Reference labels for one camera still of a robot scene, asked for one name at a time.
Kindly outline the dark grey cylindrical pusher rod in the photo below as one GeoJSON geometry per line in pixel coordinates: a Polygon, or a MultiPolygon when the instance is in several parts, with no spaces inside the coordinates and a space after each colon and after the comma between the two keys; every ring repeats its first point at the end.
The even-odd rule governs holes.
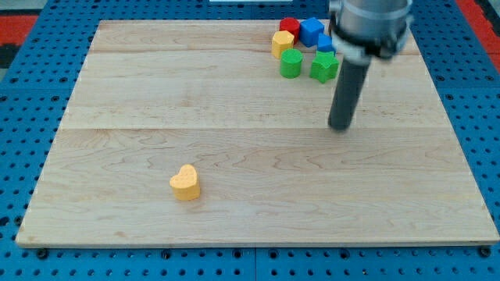
{"type": "Polygon", "coordinates": [[[343,60],[328,119],[332,129],[346,131],[351,126],[369,67],[370,62],[343,60]]]}

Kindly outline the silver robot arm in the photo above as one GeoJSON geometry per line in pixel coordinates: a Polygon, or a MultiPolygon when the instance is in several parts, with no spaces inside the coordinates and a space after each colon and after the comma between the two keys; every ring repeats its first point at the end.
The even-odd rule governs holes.
{"type": "Polygon", "coordinates": [[[346,131],[352,122],[373,57],[389,61],[407,41],[412,0],[334,0],[329,2],[329,34],[343,55],[328,124],[346,131]]]}

